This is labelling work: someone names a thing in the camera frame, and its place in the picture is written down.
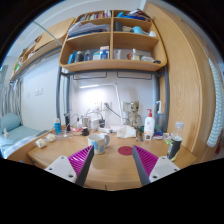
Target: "wooden cabinet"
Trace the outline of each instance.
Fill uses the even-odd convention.
[[[93,69],[133,69],[133,70],[145,70],[145,71],[157,71],[166,65],[167,59],[164,51],[163,43],[161,41],[159,32],[157,31],[153,21],[142,21],[138,19],[116,17],[121,10],[111,10],[112,16],[109,18],[98,18],[87,21],[82,21],[82,24],[93,23],[95,25],[110,24],[110,31],[91,33],[85,35],[79,35],[75,37],[69,37],[67,35],[63,44],[59,65],[68,71],[83,71]],[[80,15],[74,21],[74,24],[79,22]],[[143,31],[149,33],[154,31],[156,37],[151,37],[145,34],[136,34],[131,32],[117,32],[114,31],[114,22],[120,22],[122,26],[135,27],[139,26]],[[99,50],[101,46],[109,46],[110,58],[107,60],[89,60],[68,64],[69,56],[75,50],[85,51],[96,49]],[[114,49],[129,49],[132,52],[133,48],[137,50],[143,50],[151,53],[151,56],[155,60],[161,61],[161,64],[144,61],[128,60],[128,58],[114,59]]]
[[[154,21],[167,54],[170,83],[168,132],[175,122],[184,122],[182,145],[192,152],[195,163],[208,161],[215,152],[206,144],[215,114],[215,87],[202,41],[187,24],[170,11],[148,3],[144,10]],[[164,77],[160,93],[164,97]]]
[[[63,20],[47,29],[55,38],[59,40],[63,44],[67,31],[71,26],[72,22],[75,20],[74,17]],[[31,62],[38,59],[40,56],[50,52],[56,48],[60,48],[61,45],[46,31],[43,32],[39,37],[35,39],[36,44],[31,48],[26,48],[23,53],[19,56],[18,60],[21,59],[22,67],[20,67],[16,72],[12,71],[10,81],[14,81],[18,78],[20,72],[30,65]]]

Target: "curtain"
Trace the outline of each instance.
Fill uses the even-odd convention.
[[[20,82],[0,85],[0,118],[7,113],[20,115]]]
[[[212,130],[209,135],[207,145],[210,147],[214,147],[218,141],[218,137],[221,131],[224,129],[224,93],[219,73],[210,59],[209,63],[215,83],[216,108]]]

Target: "paper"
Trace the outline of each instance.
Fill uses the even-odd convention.
[[[136,130],[129,125],[124,125],[117,130],[117,137],[118,138],[136,137]]]

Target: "white wall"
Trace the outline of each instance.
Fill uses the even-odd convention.
[[[4,63],[3,65],[8,65],[9,67],[7,68],[7,71],[6,71],[6,75],[5,75],[5,84],[8,84],[10,82],[10,76],[12,74],[12,70],[13,70],[13,66],[15,64],[15,61],[16,61],[16,57],[13,57],[13,56],[8,56],[5,58],[4,60]]]
[[[102,73],[92,73],[92,76],[104,76],[105,72]],[[149,78],[148,75],[142,73],[128,73],[119,72],[119,76],[130,76],[130,77],[143,77]],[[139,111],[142,119],[142,125],[144,124],[145,118],[148,116],[149,111],[147,109],[152,109],[153,117],[155,115],[155,77],[152,80],[142,80],[142,79],[128,79],[128,78],[117,78],[116,72],[108,72],[107,78],[102,79],[90,79],[90,80],[72,80],[71,82],[71,114],[78,113],[79,116],[85,115],[85,113],[90,109],[92,110],[92,105],[94,102],[112,102],[112,110],[114,110],[118,115],[119,106],[116,95],[116,90],[114,86],[99,86],[94,88],[80,89],[80,86],[94,85],[94,84],[104,84],[104,83],[117,83],[121,101],[121,109],[123,108],[123,101],[132,102],[139,101]],[[109,111],[106,115],[108,127],[111,125],[120,125],[120,118],[113,112]]]
[[[28,71],[21,83],[21,115],[23,125],[37,130],[50,130],[53,128],[53,121],[56,118],[56,81],[58,74],[58,56],[38,66],[33,67]],[[92,76],[105,76],[105,72],[93,73]],[[149,75],[142,73],[127,73],[119,72],[119,76],[150,78]],[[107,78],[90,79],[90,80],[73,80],[70,79],[70,114],[79,114],[79,117],[85,115],[92,105],[96,102],[109,101],[112,102],[112,110],[119,113],[118,101],[114,86],[101,86],[97,88],[80,89],[83,85],[113,83],[118,84],[120,93],[120,101],[131,102],[139,101],[139,112],[142,124],[149,111],[152,109],[153,116],[155,116],[155,77],[152,80],[141,79],[127,79],[117,78],[116,72],[108,72]],[[64,78],[61,78],[60,89],[60,114],[61,123],[65,124],[64,120],[64,100],[63,100],[63,86]],[[35,90],[43,88],[43,95],[35,96]],[[97,114],[90,114],[89,116],[97,117]],[[76,121],[76,116],[73,116],[71,123]],[[106,114],[108,127],[111,125],[119,125],[120,118],[114,113],[108,111]]]
[[[40,131],[53,128],[56,118],[58,58],[59,54],[49,61],[46,59],[24,74],[21,83],[21,116],[24,126]],[[43,88],[43,94],[35,96],[35,90],[39,88]],[[64,124],[63,85],[60,95],[61,123]]]

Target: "jar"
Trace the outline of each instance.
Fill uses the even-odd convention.
[[[75,62],[80,62],[84,60],[83,51],[78,51],[75,57]]]

